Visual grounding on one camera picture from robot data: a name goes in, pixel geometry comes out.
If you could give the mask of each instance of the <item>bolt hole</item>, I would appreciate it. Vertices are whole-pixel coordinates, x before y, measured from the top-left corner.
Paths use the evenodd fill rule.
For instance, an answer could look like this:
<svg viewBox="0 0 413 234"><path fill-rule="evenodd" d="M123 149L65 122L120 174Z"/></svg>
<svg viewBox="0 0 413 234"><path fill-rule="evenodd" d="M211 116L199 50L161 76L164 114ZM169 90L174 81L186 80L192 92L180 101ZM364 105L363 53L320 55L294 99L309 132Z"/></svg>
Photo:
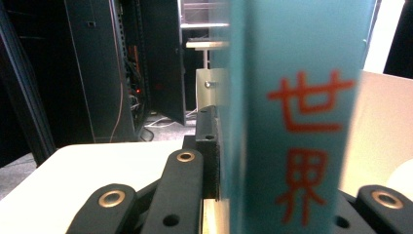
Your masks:
<svg viewBox="0 0 413 234"><path fill-rule="evenodd" d="M181 159L184 159L184 160L188 160L188 159L191 158L191 155L190 155L190 154L182 154L182 155L180 156L180 158L181 158Z"/></svg>
<svg viewBox="0 0 413 234"><path fill-rule="evenodd" d="M382 202L384 202L384 203L388 203L388 204L392 204L392 205L395 205L395 203L396 203L395 199L391 198L388 195L384 195L384 194L379 195L379 199L382 200Z"/></svg>
<svg viewBox="0 0 413 234"><path fill-rule="evenodd" d="M94 21L88 21L88 22L86 22L86 25L87 25L88 27L96 27L96 22L94 22Z"/></svg>
<svg viewBox="0 0 413 234"><path fill-rule="evenodd" d="M170 214L164 218L165 226L176 226L179 223L179 216L176 214Z"/></svg>
<svg viewBox="0 0 413 234"><path fill-rule="evenodd" d="M341 228L349 228L350 223L343 217L341 216L335 216L335 224Z"/></svg>
<svg viewBox="0 0 413 234"><path fill-rule="evenodd" d="M112 193L112 194L107 195L107 196L104 198L104 201L105 201L106 203L108 203L108 204L112 204L112 203L117 202L120 197L121 197L121 196L120 196L118 193Z"/></svg>

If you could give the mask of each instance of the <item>white table surface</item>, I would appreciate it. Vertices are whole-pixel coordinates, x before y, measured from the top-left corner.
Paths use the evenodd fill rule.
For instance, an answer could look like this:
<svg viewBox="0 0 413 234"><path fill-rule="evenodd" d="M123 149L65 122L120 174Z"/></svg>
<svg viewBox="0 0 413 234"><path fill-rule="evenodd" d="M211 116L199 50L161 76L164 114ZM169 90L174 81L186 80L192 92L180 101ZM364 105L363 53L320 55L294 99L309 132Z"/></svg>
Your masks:
<svg viewBox="0 0 413 234"><path fill-rule="evenodd" d="M413 164L406 163L411 159L413 80L363 72L341 189L356 196L363 185L379 184L413 200Z"/></svg>
<svg viewBox="0 0 413 234"><path fill-rule="evenodd" d="M182 141L85 144L61 148L0 202L0 233L65 233L100 187L136 191L160 178Z"/></svg>

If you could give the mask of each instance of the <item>cable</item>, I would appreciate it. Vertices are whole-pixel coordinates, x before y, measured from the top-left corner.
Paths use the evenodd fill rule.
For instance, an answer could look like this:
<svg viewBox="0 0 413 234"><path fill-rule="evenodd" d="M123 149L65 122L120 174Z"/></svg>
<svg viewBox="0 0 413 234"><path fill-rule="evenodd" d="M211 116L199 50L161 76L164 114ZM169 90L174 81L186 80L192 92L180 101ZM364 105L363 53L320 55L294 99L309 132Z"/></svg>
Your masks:
<svg viewBox="0 0 413 234"><path fill-rule="evenodd" d="M112 135L110 136L109 143L112 143L113 136L115 135L115 131L118 128L119 121L121 120L123 103L124 103L124 86L122 85L122 82L121 82L121 103L119 105L118 119L116 120L115 127L113 127L113 131L112 131Z"/></svg>
<svg viewBox="0 0 413 234"><path fill-rule="evenodd" d="M191 111L191 112L189 112L188 114L186 114L186 115L185 115L185 118L190 118L190 117L192 117L192 114L194 114L194 113L197 112L197 111L198 111L198 109L195 108L193 111ZM151 124L149 124L149 125L145 125L144 127L145 127L145 128L165 128L165 127L169 127L169 126L173 125L174 123L176 123L176 122L172 122L172 123L170 123L170 124L161 125L161 126L155 125L156 123L159 123L159 122L161 122L161 121L163 121L163 120L169 120L169 118L168 118L168 117L163 117L163 118L161 118L161 119L159 119L159 120L157 120L157 121L155 121L155 122L153 122L153 123L151 123Z"/></svg>
<svg viewBox="0 0 413 234"><path fill-rule="evenodd" d="M137 97L135 97L135 96L133 96L133 95L129 95L129 97L132 98L132 99L134 99L135 102L138 102L138 101L137 101Z"/></svg>
<svg viewBox="0 0 413 234"><path fill-rule="evenodd" d="M136 69L134 69L132 67L131 62L128 61L126 58L125 58L125 64L128 66L128 69L131 71L132 75L136 78L136 82L139 83L140 80L142 79L142 76L140 75L140 72L137 71Z"/></svg>
<svg viewBox="0 0 413 234"><path fill-rule="evenodd" d="M132 105L132 106L131 106L131 110L134 110L134 109L137 108L138 106L140 106L139 103L138 103L138 104L135 104L135 105Z"/></svg>
<svg viewBox="0 0 413 234"><path fill-rule="evenodd" d="M151 138L148 139L148 140L144 139L144 138L142 137L142 135L140 135L140 138L141 138L143 141L146 141L146 142L147 142L147 141L152 141L152 140L154 139L154 137L155 137L155 134L154 134L152 131L146 129L145 127L143 127L143 130L147 131L147 132L148 132L149 134L151 134L152 136L151 136Z"/></svg>

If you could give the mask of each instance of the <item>red chinese characters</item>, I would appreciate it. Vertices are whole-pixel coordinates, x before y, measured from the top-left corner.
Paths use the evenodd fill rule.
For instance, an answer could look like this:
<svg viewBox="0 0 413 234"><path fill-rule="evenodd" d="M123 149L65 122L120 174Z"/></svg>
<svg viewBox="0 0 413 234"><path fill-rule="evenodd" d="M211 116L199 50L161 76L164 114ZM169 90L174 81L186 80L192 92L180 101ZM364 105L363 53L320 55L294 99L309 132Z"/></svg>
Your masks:
<svg viewBox="0 0 413 234"><path fill-rule="evenodd" d="M268 99L280 99L282 101L282 114L286 128L291 132L334 132L339 131L339 124L303 124L295 123L290 109L289 99L298 97L298 110L300 114L314 114L318 112L330 111L336 101L336 93L339 90L350 89L354 86L354 80L340 81L340 74L337 70L333 70L330 75L330 83L307 87L307 75L304 71L297 74L298 85L295 89L290 89L288 80L282 78L282 86L280 91L270 92L267 95ZM327 102L318 105L309 105L307 97L311 95L327 94Z"/></svg>
<svg viewBox="0 0 413 234"><path fill-rule="evenodd" d="M340 80L338 70L331 71L327 84L307 86L307 74L300 71L297 74L297 86L290 88L288 80L281 79L281 89L267 94L269 100L282 102L282 116L285 127L292 133L332 133L342 129L339 123L297 123L294 121L291 111L291 99L297 98L298 114L311 115L331 111L336 105L337 93L351 89L355 85L354 80ZM309 104L308 97L314 95L326 95L324 103ZM314 201L320 206L326 201L318 195L314 188L322 183L327 167L328 155L323 150L310 148L291 148L287 154L286 184L288 191L276 198L276 204L286 204L286 211L282 219L283 223L291 221L296 199L302 199L301 224L308 225L310 221L310 202Z"/></svg>
<svg viewBox="0 0 413 234"><path fill-rule="evenodd" d="M291 220L295 194L299 189L304 190L302 224L309 222L310 200L313 199L320 205L325 201L317 195L313 187L321 183L325 167L327 164L327 154L319 150L311 149L290 149L287 159L286 183L289 186L288 192L276 199L276 203L286 203L287 209L282 222Z"/></svg>

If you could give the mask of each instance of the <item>brass grommet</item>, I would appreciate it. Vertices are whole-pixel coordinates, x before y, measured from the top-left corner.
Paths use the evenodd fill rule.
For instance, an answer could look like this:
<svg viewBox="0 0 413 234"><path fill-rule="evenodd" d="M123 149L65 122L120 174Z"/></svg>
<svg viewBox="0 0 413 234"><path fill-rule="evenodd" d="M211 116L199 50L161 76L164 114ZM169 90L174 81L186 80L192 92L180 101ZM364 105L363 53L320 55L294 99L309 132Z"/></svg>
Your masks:
<svg viewBox="0 0 413 234"><path fill-rule="evenodd" d="M195 159L195 154L191 152L183 152L176 156L176 159L182 163L188 163Z"/></svg>
<svg viewBox="0 0 413 234"><path fill-rule="evenodd" d="M383 190L376 190L371 193L374 201L380 205L390 208L390 209L401 209L403 208L403 203L395 197L395 195L390 194Z"/></svg>
<svg viewBox="0 0 413 234"><path fill-rule="evenodd" d="M112 190L104 193L99 198L99 204L104 208L116 207L125 199L125 192L121 190Z"/></svg>

